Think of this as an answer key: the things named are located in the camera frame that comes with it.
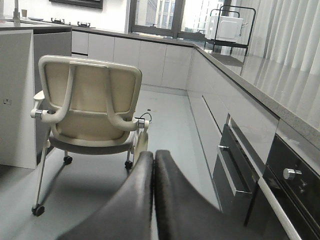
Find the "countertop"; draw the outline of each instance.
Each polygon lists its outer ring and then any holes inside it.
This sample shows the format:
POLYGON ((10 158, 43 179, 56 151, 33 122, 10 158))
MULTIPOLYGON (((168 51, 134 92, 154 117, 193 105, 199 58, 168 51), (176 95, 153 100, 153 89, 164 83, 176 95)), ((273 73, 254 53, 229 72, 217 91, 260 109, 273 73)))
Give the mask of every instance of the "countertop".
POLYGON ((12 18, 3 17, 0 19, 0 31, 9 31, 9 30, 48 30, 48 29, 60 29, 60 30, 68 30, 71 31, 71 26, 69 25, 61 25, 54 23, 45 23, 41 21, 32 21, 27 19, 22 19, 20 24, 15 24, 11 21, 12 18))
MULTIPOLYGON (((22 23, 21 28, 72 27, 73 31, 195 48, 263 106, 320 149, 320 76, 318 75, 308 74, 261 57, 244 56, 243 53, 233 53, 230 56, 212 53, 210 50, 204 50, 199 42, 151 37, 136 33, 126 34, 98 28, 41 23, 39 25, 30 24, 31 26, 24 26, 22 23)), ((17 29, 13 26, 5 28, 6 30, 17 29)))

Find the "cup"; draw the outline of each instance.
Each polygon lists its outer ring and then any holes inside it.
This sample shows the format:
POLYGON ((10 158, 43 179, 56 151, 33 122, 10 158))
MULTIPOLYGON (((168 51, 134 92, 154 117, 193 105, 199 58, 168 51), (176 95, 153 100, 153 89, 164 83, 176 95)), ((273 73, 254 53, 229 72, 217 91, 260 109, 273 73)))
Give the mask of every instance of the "cup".
POLYGON ((26 9, 21 9, 21 13, 22 13, 22 18, 23 19, 27 19, 27 10, 26 9))

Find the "control knob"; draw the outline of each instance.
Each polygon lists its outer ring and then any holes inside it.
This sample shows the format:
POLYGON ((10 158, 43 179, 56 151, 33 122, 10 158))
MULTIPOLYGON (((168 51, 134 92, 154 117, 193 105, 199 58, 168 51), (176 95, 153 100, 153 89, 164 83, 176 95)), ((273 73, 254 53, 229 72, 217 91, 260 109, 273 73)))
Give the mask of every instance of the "control knob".
POLYGON ((294 170, 294 169, 290 169, 290 168, 285 168, 283 170, 283 177, 286 180, 293 180, 297 174, 301 175, 302 172, 299 170, 294 170))

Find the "oven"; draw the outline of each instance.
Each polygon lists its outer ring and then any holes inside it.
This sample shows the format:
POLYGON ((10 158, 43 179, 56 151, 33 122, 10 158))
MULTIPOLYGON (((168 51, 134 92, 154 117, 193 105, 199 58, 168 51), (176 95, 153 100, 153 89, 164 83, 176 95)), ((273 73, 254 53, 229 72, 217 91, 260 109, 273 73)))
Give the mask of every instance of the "oven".
POLYGON ((225 125, 213 171, 220 210, 262 240, 320 240, 319 176, 278 135, 259 177, 225 125))

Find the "chair caster wheel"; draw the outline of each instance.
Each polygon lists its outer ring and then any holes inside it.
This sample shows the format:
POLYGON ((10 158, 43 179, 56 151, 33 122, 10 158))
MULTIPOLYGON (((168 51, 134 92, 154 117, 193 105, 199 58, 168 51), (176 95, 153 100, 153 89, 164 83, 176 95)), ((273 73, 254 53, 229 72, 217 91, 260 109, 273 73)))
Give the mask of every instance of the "chair caster wheel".
POLYGON ((126 161, 125 163, 124 163, 124 166, 125 166, 125 168, 126 169, 131 169, 132 168, 132 166, 133 166, 133 162, 132 161, 126 161))
POLYGON ((65 156, 63 158, 64 164, 65 165, 69 165, 70 163, 72 163, 72 157, 71 156, 65 156))
POLYGON ((32 214, 39 217, 41 214, 45 212, 45 207, 43 205, 37 205, 36 208, 31 209, 32 214))

